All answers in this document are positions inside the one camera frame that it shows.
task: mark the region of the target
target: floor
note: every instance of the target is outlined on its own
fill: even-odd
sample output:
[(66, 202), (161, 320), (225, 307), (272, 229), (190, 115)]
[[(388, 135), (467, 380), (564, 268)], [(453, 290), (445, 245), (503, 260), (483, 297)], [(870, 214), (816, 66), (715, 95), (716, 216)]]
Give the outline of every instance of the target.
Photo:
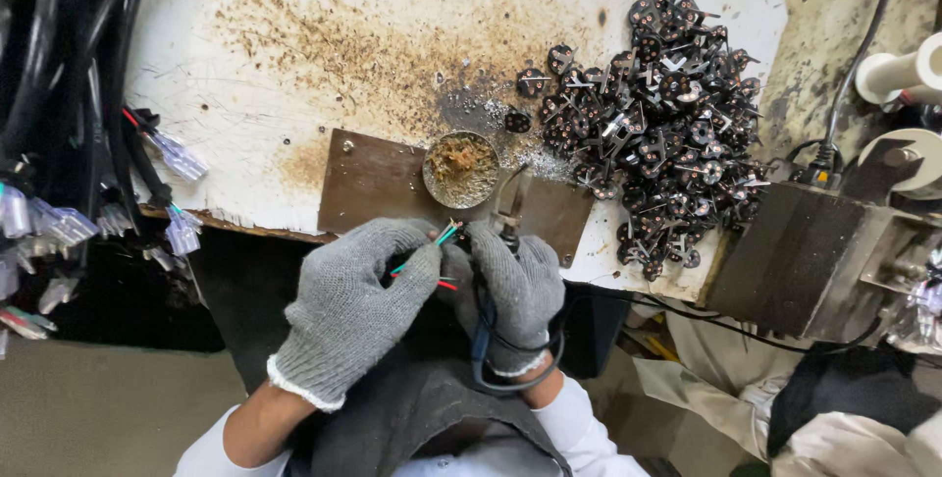
[[(699, 417), (642, 396), (620, 349), (587, 387), (621, 452), (666, 458), (684, 477), (725, 477), (742, 459)], [(0, 362), (0, 475), (166, 477), (244, 398), (228, 352), (11, 339)]]
[(698, 415), (644, 396), (631, 357), (618, 347), (603, 374), (583, 387), (621, 453), (667, 459), (683, 477), (727, 477), (756, 460)]
[(0, 475), (168, 477), (244, 398), (228, 352), (10, 339), (0, 361)]

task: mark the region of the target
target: green wire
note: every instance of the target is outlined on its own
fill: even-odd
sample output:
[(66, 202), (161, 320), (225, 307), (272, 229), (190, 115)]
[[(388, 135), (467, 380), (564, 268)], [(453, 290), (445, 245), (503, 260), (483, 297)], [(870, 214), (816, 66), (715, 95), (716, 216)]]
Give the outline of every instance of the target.
[[(451, 235), (453, 235), (457, 230), (458, 230), (458, 225), (451, 225), (449, 228), (445, 229), (445, 233), (442, 236), (438, 237), (438, 239), (435, 241), (435, 245), (438, 245), (439, 247), (441, 247), (442, 243), (444, 243), (446, 239), (450, 238)], [(389, 271), (389, 274), (396, 274), (400, 272), (402, 268), (405, 266), (406, 266), (405, 264), (402, 264), (401, 266), (398, 266), (394, 268), (393, 270)]]

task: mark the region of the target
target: glove cuff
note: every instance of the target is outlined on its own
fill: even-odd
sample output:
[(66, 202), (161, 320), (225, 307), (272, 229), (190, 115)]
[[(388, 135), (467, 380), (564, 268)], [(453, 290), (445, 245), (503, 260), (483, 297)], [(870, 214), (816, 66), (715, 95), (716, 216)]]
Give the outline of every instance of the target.
[[(537, 339), (526, 340), (525, 342), (515, 343), (518, 346), (538, 347), (549, 342), (549, 332), (544, 330)], [(532, 371), (543, 362), (547, 350), (541, 351), (516, 351), (505, 348), (497, 342), (491, 343), (491, 350), (488, 353), (488, 364), (494, 374), (505, 378), (522, 376)]]
[(323, 411), (325, 413), (332, 413), (333, 411), (340, 409), (340, 407), (342, 407), (347, 401), (346, 395), (341, 397), (339, 401), (324, 401), (321, 398), (317, 398), (310, 390), (305, 390), (291, 383), (288, 378), (286, 378), (285, 375), (278, 370), (277, 357), (278, 356), (276, 354), (268, 357), (268, 380), (271, 382), (271, 385), (297, 394), (316, 407), (318, 411)]
[(355, 374), (343, 367), (345, 361), (323, 352), (307, 346), (306, 339), (292, 330), (282, 348), (268, 358), (266, 366), (272, 385), (293, 392), (318, 410), (330, 413), (343, 406), (347, 388), (356, 379), (347, 379), (346, 374)]
[(526, 374), (527, 372), (532, 371), (536, 367), (542, 365), (547, 360), (548, 355), (549, 355), (549, 350), (543, 350), (540, 353), (537, 353), (536, 356), (529, 363), (525, 363), (522, 367), (518, 368), (515, 371), (501, 371), (500, 369), (495, 367), (493, 364), (491, 364), (491, 371), (493, 371), (494, 374), (497, 374), (504, 378), (515, 378), (517, 376), (522, 376)]

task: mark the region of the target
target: white pipe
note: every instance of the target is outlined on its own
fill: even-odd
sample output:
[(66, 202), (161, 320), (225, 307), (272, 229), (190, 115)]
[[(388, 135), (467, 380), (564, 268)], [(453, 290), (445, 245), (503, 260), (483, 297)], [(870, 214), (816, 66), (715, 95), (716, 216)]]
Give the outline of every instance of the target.
[(927, 38), (913, 53), (896, 57), (876, 53), (860, 63), (854, 85), (872, 104), (895, 100), (902, 89), (925, 85), (942, 90), (942, 33)]

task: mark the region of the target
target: gray knit glove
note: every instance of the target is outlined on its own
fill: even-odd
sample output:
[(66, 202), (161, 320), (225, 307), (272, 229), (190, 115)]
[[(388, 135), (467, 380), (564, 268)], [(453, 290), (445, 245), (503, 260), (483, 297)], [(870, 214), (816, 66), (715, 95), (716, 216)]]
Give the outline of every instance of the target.
[[(467, 233), (472, 256), (497, 305), (497, 332), (521, 348), (546, 344), (549, 321), (559, 312), (565, 295), (556, 253), (536, 236), (524, 236), (517, 261), (485, 221), (472, 223)], [(443, 247), (443, 252), (443, 276), (457, 279), (458, 290), (442, 290), (438, 296), (454, 305), (458, 322), (474, 339), (479, 318), (471, 261), (454, 245)], [(514, 377), (535, 369), (544, 355), (510, 350), (491, 339), (487, 360), (495, 374)]]
[[(411, 220), (373, 219), (308, 254), (298, 299), (285, 310), (288, 340), (268, 359), (271, 383), (321, 411), (339, 409), (347, 389), (402, 338), (435, 290), (441, 252), (429, 231)], [(412, 249), (384, 289), (389, 258)]]

